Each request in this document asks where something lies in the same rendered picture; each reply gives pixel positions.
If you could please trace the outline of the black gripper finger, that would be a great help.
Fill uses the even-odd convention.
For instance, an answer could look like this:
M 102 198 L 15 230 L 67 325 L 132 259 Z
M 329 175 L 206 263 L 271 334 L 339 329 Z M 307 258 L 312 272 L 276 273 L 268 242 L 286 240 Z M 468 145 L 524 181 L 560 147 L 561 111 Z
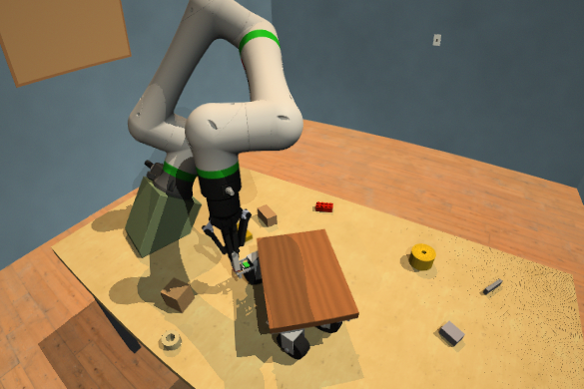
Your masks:
M 232 227 L 229 228 L 230 238 L 233 246 L 233 250 L 236 256 L 238 270 L 241 269 L 240 262 L 239 262 L 239 248 L 245 245 L 246 235 L 248 230 L 249 220 L 251 219 L 252 214 L 245 208 L 243 209 L 243 213 L 241 215 L 241 219 L 239 222 L 239 228 L 237 226 L 237 218 L 233 215 L 231 217 Z M 238 233 L 237 233 L 238 231 Z M 239 243 L 238 243 L 239 242 Z
M 227 254 L 228 253 L 228 258 L 231 262 L 231 266 L 235 271 L 238 271 L 238 266 L 237 266 L 237 261 L 236 261 L 236 256 L 233 250 L 233 246 L 232 246 L 232 242 L 231 242 L 231 238 L 230 238 L 230 232 L 229 232 L 229 228 L 228 228 L 228 223 L 225 219 L 222 220 L 222 227 L 223 230 L 221 230 L 222 233 L 222 237 L 224 240 L 224 244 L 225 246 L 223 246 L 220 241 L 218 240 L 218 238 L 216 237 L 216 235 L 214 234 L 214 229 L 213 226 L 211 225 L 210 222 L 208 222 L 207 225 L 203 225 L 202 226 L 202 230 L 203 232 L 212 238 L 212 240 L 214 241 L 214 243 L 216 244 L 216 246 L 219 248 L 219 250 L 221 251 L 222 254 Z

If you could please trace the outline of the grey rectangular bar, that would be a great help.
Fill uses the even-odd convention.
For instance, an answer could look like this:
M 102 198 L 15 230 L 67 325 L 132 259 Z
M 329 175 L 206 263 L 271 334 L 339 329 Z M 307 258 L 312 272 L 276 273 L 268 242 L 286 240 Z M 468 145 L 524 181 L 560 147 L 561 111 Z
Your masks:
M 489 286 L 487 286 L 483 293 L 486 295 L 489 292 L 491 292 L 492 290 L 494 290 L 495 288 L 497 288 L 498 286 L 500 286 L 502 283 L 502 280 L 499 278 L 498 280 L 496 280 L 495 282 L 493 282 L 492 284 L 490 284 Z

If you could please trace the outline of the wooden dolly with caster wheels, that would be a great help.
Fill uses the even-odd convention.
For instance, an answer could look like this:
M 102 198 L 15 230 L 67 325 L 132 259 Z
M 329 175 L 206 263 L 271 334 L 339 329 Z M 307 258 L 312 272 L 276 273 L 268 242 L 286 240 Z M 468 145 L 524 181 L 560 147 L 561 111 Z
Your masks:
M 305 328 L 335 333 L 343 321 L 358 318 L 325 229 L 258 237 L 257 245 L 257 251 L 239 260 L 238 271 L 243 271 L 233 271 L 250 284 L 263 283 L 267 325 L 271 334 L 279 333 L 277 342 L 287 355 L 306 356 Z

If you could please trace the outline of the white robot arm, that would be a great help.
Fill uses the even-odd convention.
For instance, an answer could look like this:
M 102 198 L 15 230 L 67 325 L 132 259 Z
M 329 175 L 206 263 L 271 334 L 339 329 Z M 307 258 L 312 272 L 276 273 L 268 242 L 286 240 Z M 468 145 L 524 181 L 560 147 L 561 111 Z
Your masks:
M 204 104 L 188 119 L 176 115 L 189 78 L 217 39 L 239 49 L 251 101 Z M 191 199 L 198 177 L 202 196 L 227 199 L 242 188 L 240 153 L 293 146 L 303 120 L 281 61 L 279 38 L 269 21 L 234 0 L 190 0 L 165 57 L 128 119 L 136 141 L 167 154 L 163 164 L 145 161 L 153 185 L 168 195 Z

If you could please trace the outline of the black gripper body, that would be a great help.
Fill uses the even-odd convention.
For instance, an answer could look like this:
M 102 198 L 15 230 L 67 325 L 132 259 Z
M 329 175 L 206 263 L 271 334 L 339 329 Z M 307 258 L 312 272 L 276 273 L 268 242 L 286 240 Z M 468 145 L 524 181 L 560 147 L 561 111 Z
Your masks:
M 219 230 L 223 230 L 222 220 L 225 219 L 228 223 L 228 228 L 232 227 L 231 215 L 233 214 L 239 221 L 243 209 L 241 208 L 240 195 L 237 193 L 235 196 L 222 199 L 222 200 L 212 200 L 207 198 L 207 204 L 209 209 L 209 222 L 214 227 Z M 237 212 L 238 211 L 238 212 Z M 237 212 L 237 213 L 236 213 Z M 236 214 L 235 214 L 236 213 Z M 228 216 L 228 217 L 219 217 Z

